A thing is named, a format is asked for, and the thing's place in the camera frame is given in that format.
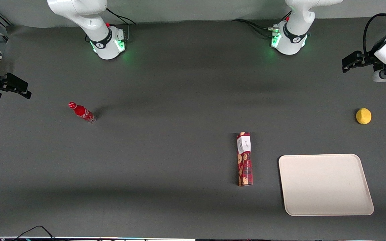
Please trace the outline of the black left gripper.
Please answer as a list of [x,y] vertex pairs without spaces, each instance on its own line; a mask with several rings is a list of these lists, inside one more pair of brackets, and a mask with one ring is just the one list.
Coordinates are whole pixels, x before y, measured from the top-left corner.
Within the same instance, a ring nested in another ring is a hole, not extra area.
[[374,68],[383,68],[384,64],[376,56],[375,52],[362,53],[361,51],[354,51],[346,57],[346,60],[342,60],[342,72],[346,73],[349,70],[358,67],[373,66]]

